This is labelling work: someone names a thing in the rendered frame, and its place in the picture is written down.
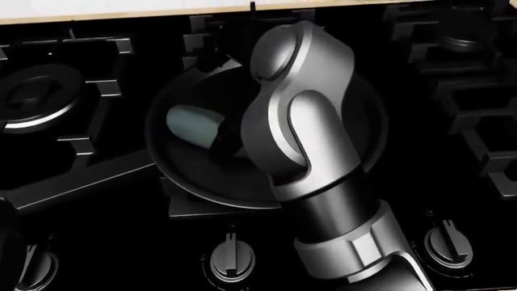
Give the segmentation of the green zucchini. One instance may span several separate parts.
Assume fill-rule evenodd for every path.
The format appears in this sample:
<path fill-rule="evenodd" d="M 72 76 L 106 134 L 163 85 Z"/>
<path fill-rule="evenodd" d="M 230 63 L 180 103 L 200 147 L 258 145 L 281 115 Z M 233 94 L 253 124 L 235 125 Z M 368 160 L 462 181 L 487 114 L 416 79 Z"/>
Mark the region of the green zucchini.
<path fill-rule="evenodd" d="M 208 150 L 224 119 L 220 113 L 206 108 L 177 105 L 167 112 L 166 125 L 181 140 Z"/>

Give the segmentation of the black frying pan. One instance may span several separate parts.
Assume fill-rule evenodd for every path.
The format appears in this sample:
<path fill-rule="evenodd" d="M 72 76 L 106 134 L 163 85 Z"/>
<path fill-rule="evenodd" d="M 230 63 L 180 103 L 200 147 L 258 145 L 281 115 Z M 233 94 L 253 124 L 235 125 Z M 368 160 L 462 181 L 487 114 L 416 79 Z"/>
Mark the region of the black frying pan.
<path fill-rule="evenodd" d="M 235 60 L 220 66 L 192 65 L 172 79 L 154 99 L 145 123 L 146 145 L 156 166 L 170 181 L 194 196 L 243 209 L 277 209 L 267 176 L 244 158 L 214 162 L 205 150 L 174 135 L 166 114 L 177 105 L 190 105 L 227 116 L 242 97 L 259 91 L 247 67 Z M 355 74 L 343 105 L 343 123 L 361 158 L 373 172 L 388 137 L 389 118 L 374 86 Z"/>

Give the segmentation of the black gas cooktop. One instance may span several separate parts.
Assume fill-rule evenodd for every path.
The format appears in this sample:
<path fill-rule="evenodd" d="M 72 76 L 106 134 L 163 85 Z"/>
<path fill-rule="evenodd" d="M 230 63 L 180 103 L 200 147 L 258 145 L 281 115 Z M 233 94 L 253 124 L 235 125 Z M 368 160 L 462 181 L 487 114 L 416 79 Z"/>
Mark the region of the black gas cooktop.
<path fill-rule="evenodd" d="M 416 240 L 434 221 L 452 219 L 468 237 L 474 261 L 467 278 L 433 273 L 415 254 L 435 291 L 517 291 L 517 200 L 498 196 L 477 175 L 464 140 L 448 132 L 445 112 L 390 40 L 383 20 L 390 5 L 316 8 L 313 20 L 301 20 L 313 21 L 352 48 L 355 74 L 382 98 L 389 132 L 368 173 L 372 193 L 390 204 L 414 254 Z M 259 11 L 252 6 L 198 15 Z M 185 70 L 183 33 L 191 28 L 192 16 L 0 26 L 0 43 L 130 38 L 148 87 L 146 123 L 154 99 Z M 149 154 L 146 137 L 145 149 Z M 19 283 L 27 247 L 38 244 L 59 260 L 48 291 L 216 291 L 204 277 L 202 259 L 228 232 L 236 232 L 256 254 L 251 291 L 337 291 L 344 285 L 305 271 L 293 246 L 292 219 L 280 207 L 171 217 L 164 175 L 152 162 L 156 173 L 140 188 L 105 200 L 84 196 L 21 213 L 0 198 L 0 280 Z"/>

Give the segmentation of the large round gas burner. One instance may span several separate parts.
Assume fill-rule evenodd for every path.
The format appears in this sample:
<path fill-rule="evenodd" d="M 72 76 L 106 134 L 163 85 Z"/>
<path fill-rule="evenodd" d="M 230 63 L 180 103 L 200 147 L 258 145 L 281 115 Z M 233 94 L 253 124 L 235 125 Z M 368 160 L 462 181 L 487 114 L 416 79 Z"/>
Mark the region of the large round gas burner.
<path fill-rule="evenodd" d="M 37 133 L 80 103 L 85 82 L 68 65 L 34 65 L 0 78 L 0 133 Z"/>

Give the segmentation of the small round gas burner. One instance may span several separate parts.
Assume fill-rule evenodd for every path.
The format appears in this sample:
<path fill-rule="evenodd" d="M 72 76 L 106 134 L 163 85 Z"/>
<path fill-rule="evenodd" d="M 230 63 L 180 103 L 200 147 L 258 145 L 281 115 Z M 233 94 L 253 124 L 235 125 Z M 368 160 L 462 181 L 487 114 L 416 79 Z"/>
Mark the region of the small round gas burner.
<path fill-rule="evenodd" d="M 438 36 L 440 46 L 454 53 L 477 53 L 485 47 L 479 36 L 472 32 L 441 32 Z"/>

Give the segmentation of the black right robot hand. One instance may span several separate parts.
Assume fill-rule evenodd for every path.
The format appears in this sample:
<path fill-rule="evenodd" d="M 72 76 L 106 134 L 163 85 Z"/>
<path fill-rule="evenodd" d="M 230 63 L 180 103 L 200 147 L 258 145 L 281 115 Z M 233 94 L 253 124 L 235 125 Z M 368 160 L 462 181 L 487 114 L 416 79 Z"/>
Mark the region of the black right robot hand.
<path fill-rule="evenodd" d="M 210 159 L 225 162 L 231 158 L 249 160 L 242 143 L 242 116 L 227 116 L 218 125 L 216 137 L 208 149 Z"/>

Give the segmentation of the black and silver stove knob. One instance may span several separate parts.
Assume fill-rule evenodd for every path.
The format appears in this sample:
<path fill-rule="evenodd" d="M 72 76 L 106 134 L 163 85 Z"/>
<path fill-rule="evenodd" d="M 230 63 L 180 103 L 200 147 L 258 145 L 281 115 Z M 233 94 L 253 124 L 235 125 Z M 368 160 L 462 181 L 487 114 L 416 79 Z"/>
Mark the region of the black and silver stove knob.
<path fill-rule="evenodd" d="M 48 291 L 59 268 L 57 256 L 44 245 L 27 247 L 26 259 L 19 283 L 14 291 Z"/>
<path fill-rule="evenodd" d="M 448 278 L 471 276 L 474 251 L 452 219 L 432 222 L 416 240 L 415 254 L 426 268 Z"/>
<path fill-rule="evenodd" d="M 251 291 L 257 258 L 236 232 L 228 232 L 202 259 L 202 271 L 216 291 Z"/>

